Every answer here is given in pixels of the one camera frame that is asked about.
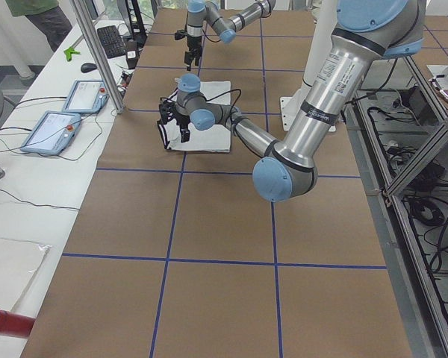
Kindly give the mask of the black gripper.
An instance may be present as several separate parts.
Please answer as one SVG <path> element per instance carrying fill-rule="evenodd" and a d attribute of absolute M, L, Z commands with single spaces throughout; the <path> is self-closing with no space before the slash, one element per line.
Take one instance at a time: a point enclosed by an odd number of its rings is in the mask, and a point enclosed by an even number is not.
<path fill-rule="evenodd" d="M 199 66 L 202 58 L 202 35 L 195 37 L 184 29 L 177 30 L 174 33 L 175 40 L 182 40 L 186 38 L 187 50 L 184 53 L 184 63 L 186 65 L 186 70 L 191 71 L 193 61 L 195 66 Z"/>
<path fill-rule="evenodd" d="M 190 129 L 188 128 L 189 116 L 183 115 L 178 112 L 176 101 L 167 97 L 160 97 L 159 113 L 160 118 L 157 121 L 157 126 L 162 139 L 167 138 L 165 125 L 172 120 L 176 120 L 177 126 L 180 127 L 180 143 L 186 143 L 190 141 Z"/>

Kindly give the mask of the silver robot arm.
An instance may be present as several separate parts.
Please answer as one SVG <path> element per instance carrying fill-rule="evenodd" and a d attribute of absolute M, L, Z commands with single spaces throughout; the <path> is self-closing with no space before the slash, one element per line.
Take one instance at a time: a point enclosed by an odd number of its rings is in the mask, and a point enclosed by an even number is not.
<path fill-rule="evenodd" d="M 160 134 L 166 137 L 174 122 L 187 142 L 192 130 L 223 126 L 258 156 L 252 180 L 262 198 L 280 202 L 304 195 L 317 182 L 314 154 L 359 82 L 377 60 L 416 54 L 425 16 L 424 1 L 323 2 L 317 29 L 329 31 L 332 47 L 284 139 L 255 125 L 236 106 L 211 102 L 192 73 L 180 77 L 175 98 L 160 100 Z"/>
<path fill-rule="evenodd" d="M 198 66 L 201 60 L 205 22 L 221 42 L 229 44 L 238 31 L 260 18 L 270 16 L 275 5 L 276 1 L 255 1 L 241 12 L 225 18 L 212 1 L 189 1 L 184 29 L 177 30 L 174 34 L 175 40 L 187 40 L 187 50 L 184 54 L 186 70 L 190 71 L 192 65 Z"/>

